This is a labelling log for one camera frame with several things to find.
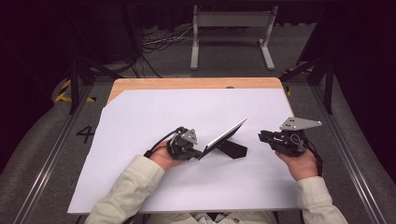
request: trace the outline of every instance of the wooden table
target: wooden table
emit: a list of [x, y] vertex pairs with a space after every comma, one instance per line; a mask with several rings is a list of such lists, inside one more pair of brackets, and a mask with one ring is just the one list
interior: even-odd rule
[[114, 82], [107, 103], [127, 90], [283, 88], [276, 77], [203, 77], [203, 78], [120, 78]]

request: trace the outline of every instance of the number 4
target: number 4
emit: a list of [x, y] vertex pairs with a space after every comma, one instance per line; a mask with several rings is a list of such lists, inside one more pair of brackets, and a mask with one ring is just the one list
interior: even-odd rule
[[95, 133], [91, 133], [91, 130], [92, 130], [92, 127], [91, 126], [87, 126], [83, 130], [81, 130], [78, 133], [76, 133], [76, 135], [85, 136], [84, 144], [86, 144], [88, 142], [88, 138], [90, 137], [90, 135], [94, 135], [95, 134]]

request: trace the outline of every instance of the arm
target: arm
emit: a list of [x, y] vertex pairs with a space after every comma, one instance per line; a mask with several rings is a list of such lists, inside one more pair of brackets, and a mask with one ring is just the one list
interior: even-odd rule
[[165, 171], [182, 163], [174, 161], [163, 146], [166, 143], [161, 143], [149, 159], [136, 156], [107, 196], [95, 204], [85, 223], [122, 223], [134, 216], [157, 188]]
[[326, 188], [324, 179], [318, 176], [316, 159], [306, 150], [299, 157], [288, 157], [276, 152], [297, 181], [298, 204], [303, 211], [305, 223], [347, 223], [338, 208], [332, 205], [332, 196]]

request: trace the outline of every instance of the person's left hand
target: person's left hand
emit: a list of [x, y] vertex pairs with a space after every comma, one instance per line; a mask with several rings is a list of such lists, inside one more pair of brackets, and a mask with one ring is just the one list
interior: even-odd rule
[[180, 165], [183, 161], [174, 160], [169, 155], [168, 150], [166, 150], [166, 143], [167, 141], [161, 142], [149, 158], [159, 164], [165, 171], [168, 171], [170, 168]]

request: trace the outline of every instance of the cable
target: cable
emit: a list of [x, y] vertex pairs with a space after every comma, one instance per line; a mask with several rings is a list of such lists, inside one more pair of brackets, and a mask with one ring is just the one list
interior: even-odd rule
[[82, 218], [82, 216], [78, 216], [77, 221], [76, 221], [76, 224], [79, 223], [79, 221], [81, 220], [81, 218]]
[[149, 61], [145, 58], [145, 56], [141, 55], [140, 56], [143, 60], [146, 61], [146, 63], [148, 64], [148, 66], [151, 68], [152, 72], [157, 76], [157, 77], [162, 77], [160, 75], [158, 75], [158, 73], [154, 70], [154, 68], [152, 68], [151, 64], [149, 63]]
[[172, 131], [172, 132], [170, 132], [169, 134], [167, 134], [165, 137], [163, 137], [160, 141], [158, 141], [150, 150], [148, 150], [146, 153], [145, 153], [145, 157], [147, 157], [147, 158], [149, 158], [151, 155], [152, 155], [152, 153], [154, 153], [154, 151], [156, 150], [156, 149], [158, 149], [158, 145], [163, 141], [163, 140], [165, 140], [166, 138], [168, 138], [170, 135], [172, 135], [172, 134], [174, 134], [174, 133], [177, 133], [178, 132], [178, 129], [176, 129], [176, 130], [174, 130], [174, 131]]
[[139, 61], [139, 63], [140, 63], [140, 66], [142, 66], [142, 75], [143, 75], [143, 77], [146, 77], [146, 76], [145, 76], [145, 66], [143, 66], [143, 64], [142, 64], [141, 57], [138, 58], [138, 61]]
[[290, 141], [291, 141], [294, 145], [299, 146], [299, 145], [300, 145], [300, 142], [301, 142], [301, 139], [300, 139], [300, 136], [299, 136], [299, 135], [297, 135], [297, 134], [294, 133], [294, 134], [292, 134], [292, 135], [290, 136]]
[[134, 71], [134, 75], [136, 76], [136, 78], [140, 78], [139, 74], [137, 73], [136, 69], [134, 68], [134, 65], [131, 68], [132, 68], [132, 71]]
[[191, 32], [191, 27], [184, 31], [174, 31], [171, 35], [167, 36], [169, 32], [167, 32], [165, 35], [163, 35], [161, 38], [156, 38], [153, 39], [152, 41], [148, 41], [146, 43], [142, 44], [143, 49], [148, 49], [149, 51], [144, 51], [143, 53], [151, 53], [154, 50], [162, 51], [173, 44], [179, 43], [185, 39], [191, 40], [191, 38], [188, 38], [186, 36], [190, 35]]
[[315, 148], [314, 144], [312, 144], [309, 140], [308, 142], [308, 149], [314, 154], [315, 159], [317, 159], [317, 168], [318, 168], [318, 175], [323, 176], [323, 159], [319, 156], [317, 149]]

